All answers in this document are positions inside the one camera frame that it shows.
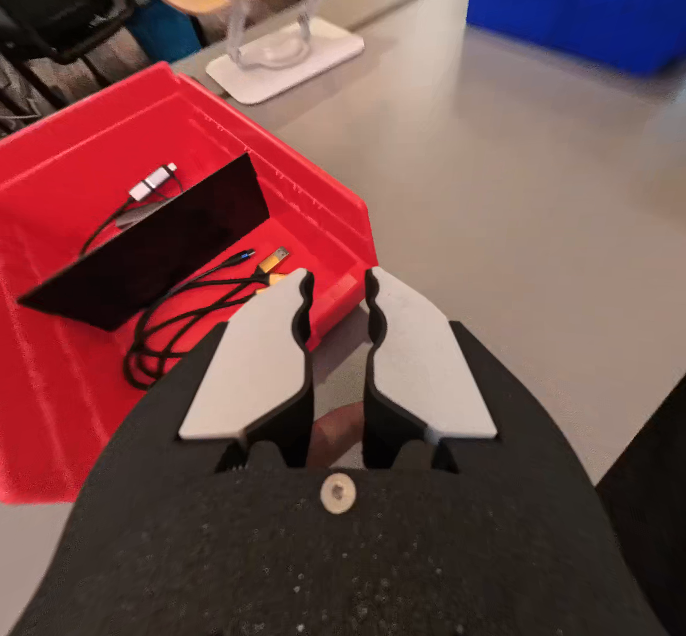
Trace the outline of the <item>black cable blue plugs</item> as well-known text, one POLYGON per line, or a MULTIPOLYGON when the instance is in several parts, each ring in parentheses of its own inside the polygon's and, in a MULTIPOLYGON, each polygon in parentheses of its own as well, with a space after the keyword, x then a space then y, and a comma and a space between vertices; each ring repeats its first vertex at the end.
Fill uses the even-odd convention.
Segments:
POLYGON ((174 296, 175 294, 178 294, 182 291, 182 289, 189 287, 192 283, 202 280, 205 277, 208 277, 211 274, 214 274, 218 271, 227 269, 227 268, 232 268, 237 265, 240 265, 246 261, 248 261, 253 255, 255 254, 254 249, 248 249, 248 250, 243 250, 240 251, 236 254, 230 255, 227 259, 225 259, 223 262, 220 262, 219 264, 213 266, 212 268, 206 269, 205 271, 199 272, 197 274, 194 274, 192 277, 188 278, 187 280, 183 281, 182 283, 179 283, 169 291, 167 291, 161 298, 161 300, 165 300, 169 297, 174 296))

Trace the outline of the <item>grey desk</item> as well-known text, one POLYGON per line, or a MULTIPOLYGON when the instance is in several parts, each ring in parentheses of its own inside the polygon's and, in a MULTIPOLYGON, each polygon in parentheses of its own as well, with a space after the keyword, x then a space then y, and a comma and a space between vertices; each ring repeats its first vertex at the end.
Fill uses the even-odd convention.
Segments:
POLYGON ((12 635, 667 635, 595 483, 685 372, 685 175, 661 111, 466 14, 415 1, 352 63, 232 107, 362 198, 367 270, 448 317, 497 437, 364 456, 365 270, 307 346, 307 456, 184 441, 227 326, 203 323, 98 455, 12 635))

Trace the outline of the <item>person's dark trousers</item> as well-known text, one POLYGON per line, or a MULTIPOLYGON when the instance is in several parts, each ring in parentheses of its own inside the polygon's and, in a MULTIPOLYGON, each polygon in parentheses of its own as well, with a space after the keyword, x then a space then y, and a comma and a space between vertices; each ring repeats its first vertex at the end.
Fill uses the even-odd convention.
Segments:
POLYGON ((622 555, 669 635, 685 634, 685 378, 596 485, 622 555))

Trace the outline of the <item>blue storage bin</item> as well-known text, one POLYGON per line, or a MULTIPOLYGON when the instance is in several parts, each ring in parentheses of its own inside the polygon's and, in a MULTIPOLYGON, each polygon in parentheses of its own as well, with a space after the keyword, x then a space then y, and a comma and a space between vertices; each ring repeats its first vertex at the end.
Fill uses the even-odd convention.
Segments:
POLYGON ((632 75, 685 60, 685 0, 468 0, 467 23, 632 75))

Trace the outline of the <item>black bin divider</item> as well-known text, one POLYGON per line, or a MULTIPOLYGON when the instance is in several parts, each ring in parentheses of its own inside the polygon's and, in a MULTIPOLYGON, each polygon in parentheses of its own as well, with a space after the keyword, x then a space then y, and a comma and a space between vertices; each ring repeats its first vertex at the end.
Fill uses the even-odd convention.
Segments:
POLYGON ((244 152, 17 302, 114 332, 269 217, 244 152))

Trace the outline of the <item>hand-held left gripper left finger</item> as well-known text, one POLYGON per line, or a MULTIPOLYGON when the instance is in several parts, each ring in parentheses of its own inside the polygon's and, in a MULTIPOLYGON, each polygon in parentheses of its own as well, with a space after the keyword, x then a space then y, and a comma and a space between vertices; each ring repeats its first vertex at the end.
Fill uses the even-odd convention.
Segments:
POLYGON ((307 456, 313 284, 312 272, 296 269, 229 319, 180 426, 181 439, 233 439, 245 452, 270 441, 284 457, 307 456))

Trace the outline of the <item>blue storage basket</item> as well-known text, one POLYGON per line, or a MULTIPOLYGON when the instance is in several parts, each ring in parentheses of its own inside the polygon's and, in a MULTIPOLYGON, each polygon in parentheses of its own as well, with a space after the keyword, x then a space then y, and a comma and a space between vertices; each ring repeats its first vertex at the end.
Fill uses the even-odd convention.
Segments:
POLYGON ((189 16, 161 0, 136 0, 127 31, 151 64, 175 63, 201 50, 189 16))

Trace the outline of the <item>black cable orange plugs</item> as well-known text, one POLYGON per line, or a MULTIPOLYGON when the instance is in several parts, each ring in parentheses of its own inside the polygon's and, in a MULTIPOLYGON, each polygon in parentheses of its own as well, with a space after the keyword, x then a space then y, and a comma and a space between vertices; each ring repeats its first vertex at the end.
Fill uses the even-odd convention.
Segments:
POLYGON ((284 278, 285 274, 265 273, 256 269, 252 276, 245 279, 203 280, 184 285, 178 292, 179 294, 193 288, 208 288, 219 285, 233 284, 233 288, 210 305, 191 309, 158 324, 150 324, 152 316, 161 306, 161 303, 154 304, 142 315, 134 328, 133 340, 124 356, 122 365, 125 382, 139 391, 149 390, 166 375, 167 364, 170 361, 181 359, 187 354, 186 351, 176 351, 174 348, 194 326, 211 314, 244 305, 284 278), (168 327, 178 325, 180 327, 162 350, 154 350, 149 346, 148 342, 153 336, 165 331, 168 327))
MULTIPOLYGON (((245 279, 245 278, 248 278, 248 277, 252 276, 253 273, 254 273, 254 271, 255 271, 256 269, 259 269, 259 270, 261 270, 262 272, 265 272, 265 273, 282 274, 282 273, 278 272, 278 269, 279 269, 281 263, 283 263, 283 261, 286 260, 286 259, 288 259, 288 258, 289 258, 289 251, 288 251, 287 249, 285 249, 284 247, 280 247, 280 248, 277 248, 273 253, 269 254, 262 262, 260 262, 259 264, 257 264, 256 267, 254 268, 254 270, 253 270, 250 274, 248 274, 248 275, 245 275, 245 276, 242 276, 242 277, 237 277, 237 278, 230 278, 230 277, 222 276, 222 273, 224 273, 224 272, 226 272, 226 271, 228 271, 228 270, 230 270, 230 269, 233 269, 233 268, 236 268, 237 266, 239 266, 239 265, 237 265, 237 266, 235 266, 235 267, 227 268, 227 269, 218 271, 218 272, 216 272, 216 273, 214 273, 214 274, 211 274, 211 275, 209 275, 208 277, 203 278, 202 280, 196 281, 196 283, 197 283, 197 282, 200 282, 200 281, 203 281, 203 280, 214 280, 214 279, 220 279, 220 280, 225 280, 225 279, 245 279)), ((169 298, 167 298, 167 299, 165 299, 165 300, 161 300, 162 297, 160 297, 158 300, 156 300, 155 302, 153 302, 153 303, 152 303, 152 304, 151 304, 151 305, 150 305, 150 306, 140 315, 139 319, 142 317, 142 315, 143 315, 147 310, 149 310, 150 308, 152 308, 154 304, 156 304, 156 303, 161 303, 161 306, 157 308, 155 314, 152 316, 152 318, 151 318, 151 320, 150 320, 150 324, 158 324, 158 323, 160 323, 160 322, 162 322, 162 321, 164 321, 164 320, 167 320, 168 318, 171 318, 171 317, 176 316, 176 315, 173 315, 173 316, 169 316, 169 317, 167 317, 167 318, 165 318, 165 319, 163 319, 163 320, 161 320, 161 321, 156 321, 156 318, 158 317, 160 310, 161 310, 164 306, 166 306, 167 304, 170 304, 173 300, 176 300, 176 299, 179 298, 179 297, 183 297, 183 296, 186 296, 186 295, 188 295, 188 294, 199 294, 199 293, 201 293, 201 292, 203 292, 203 291, 205 291, 205 290, 208 290, 208 291, 210 291, 210 292, 214 292, 215 289, 222 289, 222 290, 224 291, 224 293, 221 294, 221 295, 219 296, 219 297, 222 297, 222 296, 224 296, 227 292, 229 292, 232 288, 233 288, 233 284, 230 284, 230 285, 211 286, 211 287, 208 287, 208 288, 193 288, 193 289, 189 289, 188 291, 183 292, 183 293, 181 293, 181 294, 179 294, 179 293, 178 293, 178 294, 175 294, 174 296, 169 297, 169 298)), ((202 305, 199 306, 199 307, 206 306, 206 305, 210 305, 210 304, 213 303, 215 300, 212 300, 210 303, 204 303, 204 304, 202 304, 202 305)), ((234 311, 235 311, 236 309, 238 309, 239 307, 241 307, 241 306, 234 307, 234 308, 231 308, 231 309, 229 309, 229 310, 227 310, 227 311, 223 311, 223 312, 234 312, 234 311)), ((181 313, 183 313, 183 312, 187 312, 187 311, 189 311, 189 310, 191 310, 191 309, 190 309, 190 308, 184 309, 184 310, 183 310, 182 312, 180 312, 179 314, 181 314, 181 313)), ((193 332, 194 330, 196 330, 197 328, 199 328, 199 326, 200 326, 201 323, 203 323, 204 321, 207 321, 212 315, 215 315, 215 314, 218 314, 218 313, 220 313, 220 312, 216 312, 216 313, 214 313, 214 314, 211 314, 209 317, 206 317, 206 318, 205 318, 204 320, 202 320, 199 324, 197 324, 196 326, 194 326, 193 329, 192 329, 190 332, 188 332, 185 336, 183 336, 183 337, 181 338, 181 340, 176 344, 176 346, 175 346, 174 349, 175 349, 176 351, 186 351, 187 354, 188 354, 188 350, 181 350, 181 349, 180 349, 180 346, 179 346, 180 343, 181 343, 184 339, 186 339, 186 338, 189 336, 189 334, 190 334, 191 332, 193 332)), ((152 349, 154 349, 154 350, 158 350, 158 351, 159 351, 159 350, 162 350, 163 347, 167 344, 167 341, 170 340, 170 338, 175 334, 175 332, 178 330, 179 327, 180 327, 180 325, 178 325, 178 326, 176 326, 176 327, 168 327, 165 331, 159 332, 157 335, 153 336, 153 337, 149 340, 149 342, 148 342, 149 346, 150 346, 152 349)), ((172 361, 170 361, 170 362, 167 364, 167 373, 168 373, 169 369, 170 369, 176 362, 180 361, 181 359, 173 359, 172 361)))

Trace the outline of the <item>red storage bin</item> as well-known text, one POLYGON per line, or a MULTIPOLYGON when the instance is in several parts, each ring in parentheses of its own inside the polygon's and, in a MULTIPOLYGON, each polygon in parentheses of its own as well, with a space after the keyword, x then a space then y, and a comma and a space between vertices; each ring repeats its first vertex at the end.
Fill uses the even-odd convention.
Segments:
POLYGON ((105 332, 18 298, 76 263, 86 239, 155 169, 174 163, 186 191, 244 152, 270 217, 190 277, 254 249, 249 263, 222 273, 242 277, 284 247, 278 272, 313 272, 314 349, 362 300, 364 272, 378 262, 367 206, 189 76, 151 66, 1 141, 3 502, 75 500, 142 395, 122 365, 149 307, 105 332))

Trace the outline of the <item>white stand with black board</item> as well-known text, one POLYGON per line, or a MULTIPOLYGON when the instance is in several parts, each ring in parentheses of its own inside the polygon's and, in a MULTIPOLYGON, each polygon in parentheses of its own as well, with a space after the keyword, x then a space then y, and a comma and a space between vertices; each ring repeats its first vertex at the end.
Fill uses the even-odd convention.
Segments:
POLYGON ((163 0, 198 16, 227 9, 224 54, 207 76, 240 104, 254 106, 319 76, 364 51, 364 40, 320 17, 324 0, 302 0, 287 25, 244 44, 245 23, 258 0, 163 0))

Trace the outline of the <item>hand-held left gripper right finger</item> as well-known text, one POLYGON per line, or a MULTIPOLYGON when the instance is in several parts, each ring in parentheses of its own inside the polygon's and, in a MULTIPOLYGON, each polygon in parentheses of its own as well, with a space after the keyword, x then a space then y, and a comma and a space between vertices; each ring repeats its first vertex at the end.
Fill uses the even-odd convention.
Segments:
POLYGON ((380 266, 366 271, 372 342, 364 380, 364 456, 410 441, 492 441, 498 430, 448 317, 380 266))

